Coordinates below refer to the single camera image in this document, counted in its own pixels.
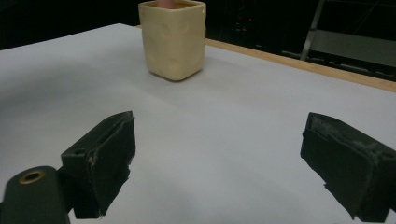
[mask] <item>white table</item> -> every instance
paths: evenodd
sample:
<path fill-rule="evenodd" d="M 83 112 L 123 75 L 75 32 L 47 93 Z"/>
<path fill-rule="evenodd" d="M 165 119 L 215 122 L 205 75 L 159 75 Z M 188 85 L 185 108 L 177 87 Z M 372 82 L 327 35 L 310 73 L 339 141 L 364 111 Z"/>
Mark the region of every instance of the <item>white table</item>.
<path fill-rule="evenodd" d="M 72 223 L 361 223 L 300 158 L 308 112 L 396 148 L 394 92 L 213 47 L 169 82 L 148 72 L 141 30 L 117 24 L 0 51 L 0 192 L 131 109 L 129 181 L 105 217 Z"/>

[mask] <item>dark background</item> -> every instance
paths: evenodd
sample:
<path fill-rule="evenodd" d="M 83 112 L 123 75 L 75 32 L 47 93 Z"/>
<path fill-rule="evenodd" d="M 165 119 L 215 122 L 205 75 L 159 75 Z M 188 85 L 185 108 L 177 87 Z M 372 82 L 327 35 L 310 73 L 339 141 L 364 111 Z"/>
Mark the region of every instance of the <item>dark background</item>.
<path fill-rule="evenodd" d="M 0 49 L 139 24 L 142 0 L 0 0 Z M 207 0 L 206 36 L 298 58 L 318 0 Z M 319 29 L 396 41 L 396 1 L 328 1 Z"/>

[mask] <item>yellow cup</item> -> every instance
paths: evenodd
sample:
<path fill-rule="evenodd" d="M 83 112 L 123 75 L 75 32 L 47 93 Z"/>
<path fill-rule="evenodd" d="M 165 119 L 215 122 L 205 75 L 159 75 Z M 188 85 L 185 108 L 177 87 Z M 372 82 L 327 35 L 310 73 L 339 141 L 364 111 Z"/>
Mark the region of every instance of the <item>yellow cup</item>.
<path fill-rule="evenodd" d="M 156 1 L 139 4 L 148 70 L 179 81 L 200 71 L 205 61 L 206 4 L 176 0 L 174 9 Z"/>

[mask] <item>square cup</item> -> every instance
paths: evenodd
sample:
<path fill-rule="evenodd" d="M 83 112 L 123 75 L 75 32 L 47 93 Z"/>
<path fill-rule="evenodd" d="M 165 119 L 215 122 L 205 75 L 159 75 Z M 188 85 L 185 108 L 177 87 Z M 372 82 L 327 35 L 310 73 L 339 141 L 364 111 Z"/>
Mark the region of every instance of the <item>square cup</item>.
<path fill-rule="evenodd" d="M 156 1 L 139 4 L 143 46 L 148 70 L 179 81 L 204 66 L 206 4 L 176 0 L 175 8 L 157 7 Z"/>

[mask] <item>table edge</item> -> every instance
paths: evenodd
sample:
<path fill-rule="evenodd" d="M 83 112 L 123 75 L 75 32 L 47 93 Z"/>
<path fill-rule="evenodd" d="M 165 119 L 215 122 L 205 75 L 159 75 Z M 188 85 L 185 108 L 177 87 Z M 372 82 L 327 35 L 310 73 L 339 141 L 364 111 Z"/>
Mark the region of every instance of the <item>table edge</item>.
<path fill-rule="evenodd" d="M 280 55 L 275 55 L 268 52 L 259 51 L 256 49 L 248 49 L 245 47 L 241 47 L 209 38 L 206 39 L 206 44 L 210 47 L 214 47 L 218 49 L 226 49 L 232 52 L 241 53 L 265 61 L 279 63 L 289 67 L 305 70 L 308 72 L 313 72 L 326 77 L 334 77 L 344 81 L 358 83 L 364 86 L 374 87 L 384 91 L 396 92 L 396 82 L 388 81 L 385 79 L 381 79 L 377 77 L 369 77 L 362 74 L 331 68 L 320 64 L 308 63 L 305 61 L 296 60 Z"/>

